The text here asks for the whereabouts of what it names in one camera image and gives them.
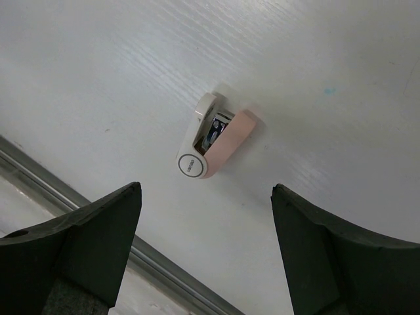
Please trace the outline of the pink mini stapler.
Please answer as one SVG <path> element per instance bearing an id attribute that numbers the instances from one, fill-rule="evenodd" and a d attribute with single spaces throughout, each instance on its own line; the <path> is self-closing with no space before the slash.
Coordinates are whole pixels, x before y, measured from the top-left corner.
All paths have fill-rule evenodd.
<path id="1" fill-rule="evenodd" d="M 178 170 L 190 179 L 216 174 L 250 137 L 257 118 L 248 110 L 231 113 L 220 95 L 199 100 L 177 153 Z"/>

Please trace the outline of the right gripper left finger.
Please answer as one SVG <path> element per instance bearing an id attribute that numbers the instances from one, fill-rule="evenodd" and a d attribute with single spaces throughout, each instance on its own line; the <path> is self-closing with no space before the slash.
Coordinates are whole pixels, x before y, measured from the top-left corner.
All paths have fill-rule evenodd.
<path id="1" fill-rule="evenodd" d="M 1 238 L 2 314 L 107 314 L 116 305 L 142 207 L 132 182 Z"/>

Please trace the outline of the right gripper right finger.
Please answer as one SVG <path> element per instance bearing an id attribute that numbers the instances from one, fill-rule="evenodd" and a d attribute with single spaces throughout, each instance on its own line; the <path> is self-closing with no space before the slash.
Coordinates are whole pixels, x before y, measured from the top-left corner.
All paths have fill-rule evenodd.
<path id="1" fill-rule="evenodd" d="M 294 314 L 418 314 L 419 244 L 372 232 L 286 186 L 272 211 Z"/>

